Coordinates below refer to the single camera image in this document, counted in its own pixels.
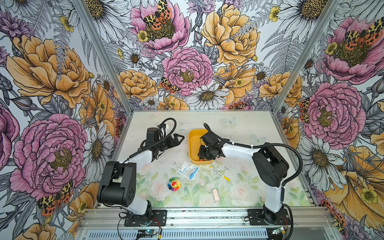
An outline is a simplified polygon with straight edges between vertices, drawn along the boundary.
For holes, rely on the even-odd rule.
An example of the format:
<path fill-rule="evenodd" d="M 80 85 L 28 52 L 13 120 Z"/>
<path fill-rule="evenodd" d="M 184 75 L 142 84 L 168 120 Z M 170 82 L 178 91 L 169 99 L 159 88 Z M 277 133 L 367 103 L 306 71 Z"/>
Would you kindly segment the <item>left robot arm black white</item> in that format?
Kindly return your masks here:
<path fill-rule="evenodd" d="M 137 171 L 157 160 L 168 149 L 179 146 L 185 137 L 167 133 L 164 124 L 148 128 L 147 136 L 138 150 L 123 162 L 110 161 L 105 165 L 97 193 L 97 201 L 108 208 L 119 208 L 126 214 L 126 227 L 156 225 L 157 214 L 152 204 L 136 193 Z"/>

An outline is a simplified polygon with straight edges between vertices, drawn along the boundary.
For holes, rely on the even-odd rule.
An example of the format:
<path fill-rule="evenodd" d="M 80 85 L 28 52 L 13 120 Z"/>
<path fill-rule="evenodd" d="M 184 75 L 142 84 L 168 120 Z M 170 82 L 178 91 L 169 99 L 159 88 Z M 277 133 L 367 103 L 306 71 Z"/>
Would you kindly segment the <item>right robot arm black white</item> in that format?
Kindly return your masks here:
<path fill-rule="evenodd" d="M 222 139 L 212 132 L 200 137 L 203 144 L 198 156 L 203 160 L 215 160 L 218 157 L 231 157 L 252 162 L 260 179 L 266 184 L 266 198 L 263 212 L 258 218 L 268 224 L 276 224 L 282 217 L 283 180 L 287 177 L 289 164 L 276 147 L 290 148 L 279 143 L 265 143 L 259 146 L 238 144 Z"/>

